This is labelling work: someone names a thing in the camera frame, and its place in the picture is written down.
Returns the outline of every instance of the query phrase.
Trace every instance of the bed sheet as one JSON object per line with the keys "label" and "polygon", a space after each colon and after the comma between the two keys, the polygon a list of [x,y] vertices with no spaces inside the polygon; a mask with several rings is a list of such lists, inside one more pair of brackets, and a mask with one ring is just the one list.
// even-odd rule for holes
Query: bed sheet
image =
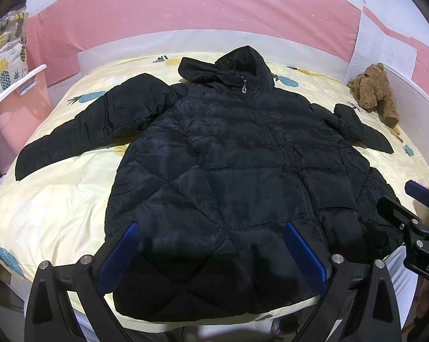
{"label": "bed sheet", "polygon": [[[128,59],[98,68],[80,79],[63,97],[50,116],[37,128],[29,142],[49,134],[55,127],[73,119],[76,114],[105,91],[141,73],[150,73],[167,84],[184,81],[178,74],[183,56],[214,62],[222,54],[184,53],[172,56]],[[267,62],[277,77],[275,85],[298,92],[309,101],[333,111],[336,103],[355,103],[349,89],[340,81],[307,71],[294,70]],[[363,123],[381,131],[395,151],[386,154],[356,147],[371,166],[376,167],[393,187],[401,203],[429,223],[429,210],[404,192],[407,180],[420,180],[429,187],[429,167],[411,142],[401,133],[398,141],[383,125],[377,114],[356,110]],[[32,281],[43,260],[53,265],[76,262],[82,255],[94,254],[104,242],[104,215],[116,169],[130,140],[98,148],[44,167],[15,181],[15,162],[0,186],[0,260],[15,276]],[[408,156],[403,146],[414,152]],[[75,309],[83,312],[75,293],[69,295]],[[316,302],[316,298],[260,315],[199,320],[190,323],[150,323],[118,314],[112,294],[105,296],[122,325],[129,329],[158,332],[182,325],[237,324],[285,315]]]}

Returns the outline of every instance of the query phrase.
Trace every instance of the silver screw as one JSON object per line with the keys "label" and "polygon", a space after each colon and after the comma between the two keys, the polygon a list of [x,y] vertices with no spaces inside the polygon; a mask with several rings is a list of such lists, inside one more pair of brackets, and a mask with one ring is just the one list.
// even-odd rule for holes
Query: silver screw
{"label": "silver screw", "polygon": [[93,256],[84,255],[82,258],[80,258],[80,263],[82,263],[83,265],[87,265],[91,262],[92,259],[93,259]]}
{"label": "silver screw", "polygon": [[341,255],[333,255],[333,256],[331,256],[331,259],[336,264],[342,264],[344,262],[344,257],[342,257]]}
{"label": "silver screw", "polygon": [[385,267],[385,262],[383,262],[382,260],[375,260],[374,264],[378,267],[378,268],[384,268]]}
{"label": "silver screw", "polygon": [[49,265],[48,261],[42,261],[39,265],[39,268],[41,268],[42,270],[45,270]]}

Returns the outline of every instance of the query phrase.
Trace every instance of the black puffer jacket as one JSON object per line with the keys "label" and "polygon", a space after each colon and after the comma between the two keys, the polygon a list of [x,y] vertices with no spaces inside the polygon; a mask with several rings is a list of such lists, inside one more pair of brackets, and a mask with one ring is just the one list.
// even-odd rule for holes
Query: black puffer jacket
{"label": "black puffer jacket", "polygon": [[333,253],[366,262],[402,241],[378,216],[396,198],[350,142],[393,152],[338,104],[332,114],[274,87],[246,46],[215,64],[183,58],[190,83],[131,78],[20,153],[16,177],[136,130],[108,201],[108,240],[125,220],[142,240],[114,292],[148,321],[258,314],[313,296],[283,243],[298,221]]}

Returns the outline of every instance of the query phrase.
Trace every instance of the blue gripper pad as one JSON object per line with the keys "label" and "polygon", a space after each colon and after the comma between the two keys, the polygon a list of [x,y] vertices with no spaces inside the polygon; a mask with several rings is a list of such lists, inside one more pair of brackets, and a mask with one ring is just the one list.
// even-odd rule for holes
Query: blue gripper pad
{"label": "blue gripper pad", "polygon": [[429,189],[421,186],[413,180],[409,180],[405,184],[404,190],[408,196],[411,196],[429,208]]}
{"label": "blue gripper pad", "polygon": [[[324,260],[324,265],[291,223],[284,225],[284,243],[309,287],[317,294],[325,294],[331,276],[331,265],[327,260]],[[322,253],[329,257],[328,251]]]}
{"label": "blue gripper pad", "polygon": [[95,274],[99,294],[104,295],[115,290],[139,244],[140,227],[133,222],[107,256],[99,273]]}

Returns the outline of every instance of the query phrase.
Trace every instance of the teddy bear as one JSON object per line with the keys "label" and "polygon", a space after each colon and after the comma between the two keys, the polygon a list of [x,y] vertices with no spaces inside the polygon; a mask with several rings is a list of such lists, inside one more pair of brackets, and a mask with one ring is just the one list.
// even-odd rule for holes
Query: teddy bear
{"label": "teddy bear", "polygon": [[381,121],[393,129],[399,122],[395,93],[388,82],[382,63],[372,64],[350,80],[347,86],[353,90],[360,107],[376,111]]}

